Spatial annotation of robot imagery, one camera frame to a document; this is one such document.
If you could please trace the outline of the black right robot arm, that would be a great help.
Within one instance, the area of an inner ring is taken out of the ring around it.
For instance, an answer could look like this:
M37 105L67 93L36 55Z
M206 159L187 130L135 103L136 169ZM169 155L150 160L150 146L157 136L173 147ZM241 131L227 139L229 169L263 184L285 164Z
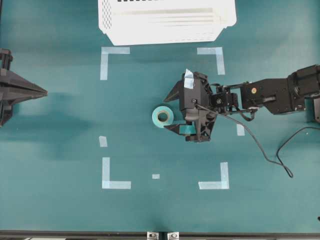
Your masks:
M172 123L166 129L184 136L187 142L211 139L217 115L239 114L250 122L259 108L273 115L292 114L305 110L305 99L320 96L320 66L299 69L286 78L267 78L235 85L214 84L207 75L186 72L164 102L179 101L184 123Z

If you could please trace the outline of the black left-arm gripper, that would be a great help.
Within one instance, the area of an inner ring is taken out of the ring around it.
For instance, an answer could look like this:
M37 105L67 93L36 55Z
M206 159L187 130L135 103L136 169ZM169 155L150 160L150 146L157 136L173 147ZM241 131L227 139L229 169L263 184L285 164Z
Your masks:
M48 95L48 91L10 71L13 60L8 49L0 49L0 126L2 127L13 115L12 105L35 100ZM14 93L13 88L39 93Z

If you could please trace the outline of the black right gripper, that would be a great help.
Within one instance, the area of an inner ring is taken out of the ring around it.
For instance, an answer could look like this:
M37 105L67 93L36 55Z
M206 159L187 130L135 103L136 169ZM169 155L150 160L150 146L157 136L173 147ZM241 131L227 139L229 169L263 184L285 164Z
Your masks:
M201 143L201 142L208 142L211 140L211 132L213 130L213 126L216 121L216 115L210 113L208 109L211 107L211 96L209 96L209 105L204 107L202 105L196 105L199 113L199 120L196 121L186 121L185 124L171 124L165 125L164 128L176 133L179 136L185 136L186 142L194 142L194 143ZM164 98L164 102L168 103L175 100L181 100L184 97L184 82L179 80L172 90L168 93L168 95ZM193 126L195 128L195 133L180 133L181 127L184 126Z

